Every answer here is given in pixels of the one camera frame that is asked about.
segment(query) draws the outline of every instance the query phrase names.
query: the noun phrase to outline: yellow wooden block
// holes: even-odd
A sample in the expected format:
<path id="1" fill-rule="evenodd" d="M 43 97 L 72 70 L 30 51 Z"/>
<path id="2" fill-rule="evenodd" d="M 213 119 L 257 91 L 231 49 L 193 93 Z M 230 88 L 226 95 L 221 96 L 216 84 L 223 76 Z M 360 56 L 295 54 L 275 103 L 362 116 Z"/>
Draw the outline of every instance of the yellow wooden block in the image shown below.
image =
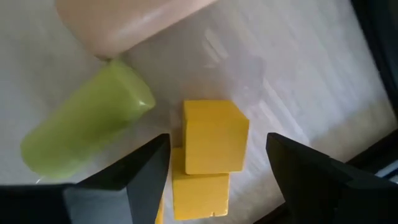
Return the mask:
<path id="1" fill-rule="evenodd" d="M 231 101 L 184 101 L 187 174 L 222 174 L 243 170 L 249 120 Z"/>
<path id="2" fill-rule="evenodd" d="M 187 175 L 183 149 L 172 151 L 174 218 L 189 220 L 228 214 L 229 174 Z"/>
<path id="3" fill-rule="evenodd" d="M 163 224 L 163 213 L 164 209 L 163 209 L 163 198 L 162 198 L 162 200 L 160 200 L 159 203 L 159 210 L 157 211 L 155 224 Z"/>

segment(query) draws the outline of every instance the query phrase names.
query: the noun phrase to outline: white table surface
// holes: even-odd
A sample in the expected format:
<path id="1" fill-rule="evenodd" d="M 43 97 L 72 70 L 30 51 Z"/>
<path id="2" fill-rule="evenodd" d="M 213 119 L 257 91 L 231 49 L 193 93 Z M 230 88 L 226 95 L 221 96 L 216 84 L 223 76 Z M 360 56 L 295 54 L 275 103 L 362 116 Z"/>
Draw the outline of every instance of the white table surface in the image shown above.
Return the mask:
<path id="1" fill-rule="evenodd" d="M 60 22 L 52 0 L 0 1 L 0 183 L 35 183 L 19 144 L 103 65 Z M 180 141 L 183 99 L 230 99 L 251 120 L 229 215 L 181 223 L 252 223 L 283 202 L 266 134 L 346 161 L 397 127 L 349 0 L 221 0 L 124 55 L 157 107 L 106 147 L 95 173 L 159 133 Z M 173 220 L 171 186 L 165 223 Z"/>

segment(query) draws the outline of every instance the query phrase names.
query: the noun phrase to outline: green block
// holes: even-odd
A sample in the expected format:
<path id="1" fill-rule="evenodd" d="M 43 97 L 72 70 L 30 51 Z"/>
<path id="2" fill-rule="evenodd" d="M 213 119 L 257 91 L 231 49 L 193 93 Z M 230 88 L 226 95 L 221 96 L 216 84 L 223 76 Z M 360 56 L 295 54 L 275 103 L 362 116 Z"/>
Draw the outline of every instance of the green block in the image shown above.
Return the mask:
<path id="1" fill-rule="evenodd" d="M 136 72 L 113 60 L 23 139 L 22 158 L 39 175 L 67 178 L 154 106 Z"/>

